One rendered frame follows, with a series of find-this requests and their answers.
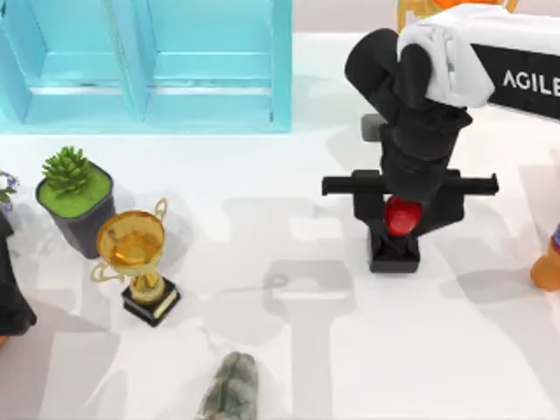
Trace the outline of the small glossy red object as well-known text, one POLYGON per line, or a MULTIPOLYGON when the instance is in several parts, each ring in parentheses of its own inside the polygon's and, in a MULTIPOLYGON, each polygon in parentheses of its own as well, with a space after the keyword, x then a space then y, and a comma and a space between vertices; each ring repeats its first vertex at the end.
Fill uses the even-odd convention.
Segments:
POLYGON ((384 207, 384 223, 388 233, 397 237, 410 234, 422 219, 423 212, 423 206, 418 202, 390 196, 384 207))

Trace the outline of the pale grey rounded box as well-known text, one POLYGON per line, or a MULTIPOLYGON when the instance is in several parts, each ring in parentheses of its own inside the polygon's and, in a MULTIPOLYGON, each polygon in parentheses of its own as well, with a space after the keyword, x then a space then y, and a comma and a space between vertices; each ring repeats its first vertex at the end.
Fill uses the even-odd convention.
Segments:
POLYGON ((379 143, 381 141, 380 127, 385 119, 379 114, 365 114, 360 119, 362 140, 366 143, 379 143))

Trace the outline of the orange pot with blue band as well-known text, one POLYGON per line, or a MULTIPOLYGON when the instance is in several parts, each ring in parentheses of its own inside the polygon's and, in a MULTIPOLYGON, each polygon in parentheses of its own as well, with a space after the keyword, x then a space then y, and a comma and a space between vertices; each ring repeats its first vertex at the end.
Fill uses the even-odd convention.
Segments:
POLYGON ((539 289, 560 291, 560 223, 549 239, 546 252, 533 264, 530 278, 539 289))

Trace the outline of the grey-green mottled lump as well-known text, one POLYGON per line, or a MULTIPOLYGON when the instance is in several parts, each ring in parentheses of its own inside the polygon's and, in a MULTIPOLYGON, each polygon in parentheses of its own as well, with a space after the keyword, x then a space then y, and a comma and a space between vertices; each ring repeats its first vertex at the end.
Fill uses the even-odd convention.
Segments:
POLYGON ((204 394, 194 420, 257 420, 259 372, 248 353, 227 354, 204 394))

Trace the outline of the yellow and orange object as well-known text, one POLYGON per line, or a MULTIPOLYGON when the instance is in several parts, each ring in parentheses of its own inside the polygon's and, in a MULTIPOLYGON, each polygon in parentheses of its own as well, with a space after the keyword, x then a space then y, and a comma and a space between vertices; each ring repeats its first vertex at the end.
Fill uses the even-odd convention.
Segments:
POLYGON ((500 5, 513 12, 519 0, 398 0, 397 31, 400 32, 407 24, 407 16, 412 13, 416 18, 427 18, 460 4, 500 5))

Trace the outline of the gold trophy on black base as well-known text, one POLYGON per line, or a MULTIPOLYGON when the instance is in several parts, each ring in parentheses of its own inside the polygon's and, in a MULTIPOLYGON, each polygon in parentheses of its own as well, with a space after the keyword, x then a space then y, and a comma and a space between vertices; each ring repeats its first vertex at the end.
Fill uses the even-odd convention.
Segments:
POLYGON ((181 299, 177 285, 158 272, 167 210, 168 200, 162 198, 151 213, 130 210, 108 219, 96 239, 102 261, 90 274, 94 283, 128 282, 122 291, 123 308, 152 327, 160 325, 181 299))

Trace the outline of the light blue rack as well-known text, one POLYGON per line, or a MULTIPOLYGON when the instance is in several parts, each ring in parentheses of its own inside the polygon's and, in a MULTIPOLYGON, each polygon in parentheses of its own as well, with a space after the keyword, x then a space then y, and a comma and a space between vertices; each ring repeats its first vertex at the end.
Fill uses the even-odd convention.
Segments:
POLYGON ((291 0, 0 0, 0 133, 282 133, 291 82, 291 0))

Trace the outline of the green plant in dark pot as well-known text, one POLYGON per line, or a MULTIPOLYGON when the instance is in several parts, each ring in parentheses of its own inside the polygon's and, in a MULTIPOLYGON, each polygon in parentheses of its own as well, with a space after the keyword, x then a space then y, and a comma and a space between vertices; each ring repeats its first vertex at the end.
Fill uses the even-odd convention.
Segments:
POLYGON ((45 160, 42 175, 37 202, 73 249, 87 259, 98 258, 98 232, 116 215, 112 177, 70 145, 45 160))

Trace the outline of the purple flower plant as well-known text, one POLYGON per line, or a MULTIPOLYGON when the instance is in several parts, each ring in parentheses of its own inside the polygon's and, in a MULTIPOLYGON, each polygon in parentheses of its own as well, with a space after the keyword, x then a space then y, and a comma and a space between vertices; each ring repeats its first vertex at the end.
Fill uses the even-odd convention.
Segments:
POLYGON ((12 210, 12 196, 17 193, 18 179, 12 174, 0 170, 0 212, 3 214, 12 210))

